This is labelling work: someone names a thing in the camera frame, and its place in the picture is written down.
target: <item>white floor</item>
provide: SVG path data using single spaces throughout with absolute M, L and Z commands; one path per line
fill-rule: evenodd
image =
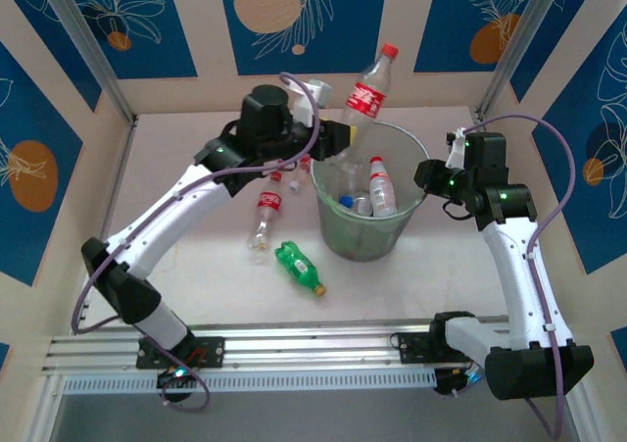
M 325 111 L 337 117 L 339 111 Z M 193 163 L 204 144 L 236 113 L 141 116 L 113 217 L 112 232 L 135 220 Z M 446 159 L 445 136 L 470 126 L 465 107 L 385 109 L 379 119 L 402 125 L 432 158 Z M 497 270 L 474 221 L 452 221 L 443 201 L 427 198 L 387 257 L 358 264 L 324 244 L 314 189 L 285 193 L 274 243 L 294 240 L 317 266 L 328 292 L 317 299 L 290 280 L 273 256 L 252 264 L 246 239 L 263 180 L 201 221 L 169 250 L 149 277 L 164 300 L 189 324 L 267 323 L 372 319 L 424 319 L 467 310 L 477 316 L 506 313 Z M 112 309 L 92 294 L 85 324 Z

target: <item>green bottle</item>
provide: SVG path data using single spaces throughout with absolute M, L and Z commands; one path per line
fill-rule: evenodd
M 281 247 L 274 250 L 274 256 L 298 283 L 318 297 L 324 295 L 326 287 L 317 278 L 317 269 L 293 241 L 282 242 Z

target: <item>purple cable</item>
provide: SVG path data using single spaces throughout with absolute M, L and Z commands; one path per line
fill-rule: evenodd
M 523 114 L 507 114 L 504 116 L 493 117 L 482 123 L 472 126 L 471 128 L 467 128 L 466 130 L 463 131 L 463 134 L 466 135 L 470 131 L 477 130 L 478 128 L 481 128 L 482 126 L 488 123 L 493 123 L 493 122 L 500 121 L 503 119 L 525 119 L 527 121 L 538 123 L 544 128 L 547 128 L 553 135 L 555 135 L 555 137 L 557 138 L 557 140 L 563 147 L 564 152 L 566 153 L 566 158 L 568 158 L 568 168 L 570 170 L 570 177 L 568 179 L 568 187 L 566 188 L 566 193 L 562 197 L 561 201 L 559 201 L 559 203 L 557 204 L 557 207 L 555 207 L 553 211 L 550 212 L 549 215 L 543 221 L 538 222 L 538 227 L 536 228 L 534 233 L 531 235 L 531 238 L 529 239 L 529 243 L 527 244 L 527 258 L 529 258 L 528 259 L 529 269 L 531 270 L 533 283 L 536 286 L 536 291 L 538 292 L 538 298 L 540 300 L 540 306 L 542 307 L 542 313 L 544 315 L 545 322 L 547 324 L 552 324 L 553 318 L 551 315 L 551 310 L 549 310 L 547 297 L 545 295 L 544 289 L 542 288 L 542 281 L 538 274 L 538 270 L 536 268 L 536 263 L 533 260 L 532 253 L 533 253 L 533 249 L 536 247 L 536 243 L 538 241 L 538 238 L 540 237 L 540 234 L 545 230 L 545 228 L 549 225 L 549 223 L 557 216 L 557 214 L 559 214 L 559 212 L 563 210 L 568 200 L 570 200 L 572 191 L 575 188 L 575 173 L 576 173 L 575 159 L 572 155 L 572 151 L 570 150 L 570 147 L 568 146 L 568 142 L 563 137 L 563 135 L 559 133 L 559 130 L 557 130 L 557 128 L 552 126 L 550 123 L 545 122 L 542 119 L 532 117 L 532 116 L 525 116 Z M 542 413 L 540 412 L 536 404 L 528 398 L 526 398 L 525 401 L 531 407 L 531 410 L 534 412 L 534 414 L 538 417 L 538 419 L 540 420 L 540 423 L 545 428 L 549 436 L 553 440 L 557 440 L 559 436 L 561 435 L 561 430 L 563 427 L 564 381 L 563 381 L 563 371 L 561 368 L 561 357 L 559 355 L 559 346 L 557 344 L 557 338 L 555 337 L 555 331 L 547 331 L 547 333 L 549 334 L 549 340 L 551 341 L 551 349 L 553 351 L 553 359 L 555 362 L 555 389 L 556 389 L 556 392 L 555 392 L 555 431 L 551 431 L 551 428 L 549 427 L 549 423 L 547 422 L 545 417 L 542 415 Z
M 207 182 L 212 181 L 213 179 L 215 179 L 218 176 L 230 175 L 230 174 L 240 174 L 240 173 L 245 173 L 245 172 L 267 172 L 267 171 L 282 170 L 283 168 L 286 168 L 286 167 L 288 167 L 288 166 L 290 166 L 290 165 L 292 165 L 294 163 L 298 163 L 301 158 L 303 158 L 306 154 L 308 154 L 310 152 L 310 150 L 314 147 L 314 144 L 315 144 L 315 141 L 318 138 L 318 135 L 320 134 L 320 112 L 319 112 L 319 109 L 317 107 L 317 103 L 316 103 L 312 93 L 307 89 L 307 86 L 302 81 L 300 81 L 297 77 L 295 77 L 293 74 L 281 73 L 278 77 L 285 84 L 287 84 L 290 80 L 294 81 L 303 90 L 305 96 L 307 96 L 307 98 L 309 99 L 310 103 L 312 104 L 312 109 L 313 109 L 312 137 L 309 139 L 309 141 L 305 145 L 305 148 L 303 148 L 303 150 L 301 150 L 297 155 L 293 156 L 292 158 L 290 158 L 288 160 L 285 160 L 285 161 L 281 161 L 280 163 L 275 164 L 271 168 L 263 167 L 263 166 L 260 166 L 260 167 L 248 167 L 248 168 L 229 168 L 229 169 L 226 169 L 226 170 L 212 172 L 212 173 L 210 173 L 210 174 L 208 174 L 208 175 L 206 175 L 204 177 L 201 177 L 200 179 L 197 179 L 194 182 L 186 185 L 182 189 L 180 189 L 180 191 L 178 192 L 178 194 L 179 194 L 178 197 L 179 198 L 180 198 L 180 196 L 183 196 L 183 195 L 187 194 L 191 190 L 193 190 L 193 189 L 195 189 L 195 188 L 197 188 L 197 187 L 199 187 L 201 185 L 204 185 Z M 107 324 L 107 323 L 109 323 L 109 322 L 119 318 L 119 316 L 114 316 L 114 317 L 110 317 L 110 318 L 107 318 L 107 319 L 103 319 L 102 321 L 97 322 L 96 324 L 93 324 L 93 325 L 91 325 L 89 327 L 85 327 L 85 328 L 80 328 L 79 327 L 79 324 L 80 324 L 80 311 L 82 310 L 83 303 L 84 303 L 85 299 L 87 298 L 87 294 L 89 293 L 91 288 L 96 283 L 96 280 L 98 279 L 98 277 L 100 277 L 102 272 L 114 261 L 114 259 L 124 250 L 124 248 L 130 247 L 130 243 L 139 235 L 139 233 L 141 233 L 144 229 L 146 229 L 146 227 L 149 226 L 156 218 L 158 218 L 171 204 L 173 204 L 174 202 L 177 202 L 177 201 L 178 201 L 177 198 L 170 197 L 163 204 L 158 206 L 155 209 L 155 211 L 146 218 L 146 220 L 144 220 L 142 223 L 140 223 L 133 231 L 131 231 L 128 234 L 128 236 L 126 236 L 124 242 L 122 242 L 122 244 L 120 244 L 107 257 L 107 259 L 105 259 L 103 261 L 103 263 L 94 271 L 94 273 L 89 277 L 85 287 L 80 292 L 80 295 L 78 296 L 78 299 L 76 300 L 76 305 L 74 306 L 74 309 L 72 311 L 71 328 L 72 328 L 72 332 L 74 334 L 85 334 L 87 332 L 94 331 L 94 330 L 98 329 L 99 327 L 101 327 L 101 326 L 103 326 L 103 325 L 105 325 L 105 324 Z M 178 411 L 184 411 L 184 412 L 188 412 L 188 413 L 193 413 L 193 412 L 204 410 L 209 405 L 210 394 L 209 394 L 209 388 L 208 388 L 207 384 L 200 377 L 200 375 L 196 371 L 194 371 L 192 368 L 188 367 L 184 362 L 182 362 L 181 360 L 179 360 L 175 356 L 173 356 L 170 352 L 168 352 L 168 350 L 164 349 L 151 336 L 147 335 L 145 332 L 143 332 L 137 326 L 133 326 L 133 327 L 135 327 L 135 329 L 137 329 L 139 332 L 141 332 L 153 344 L 153 346 L 155 346 L 155 348 L 159 352 L 161 352 L 163 355 L 165 355 L 168 359 L 171 359 L 177 365 L 185 368 L 185 370 L 187 370 L 194 377 L 194 379 L 200 383 L 200 385 L 203 387 L 203 389 L 205 390 L 206 395 L 207 395 L 206 399 L 205 399 L 205 402 L 201 406 L 199 406 L 199 407 L 184 408 L 184 407 L 172 406 L 172 405 L 169 404 L 169 401 L 166 399 L 166 388 L 164 387 L 164 388 L 162 388 L 162 392 L 161 392 L 161 397 L 164 400 L 164 404 L 167 405 L 167 406 L 170 406 L 171 408 L 174 408 L 174 409 L 176 409 Z

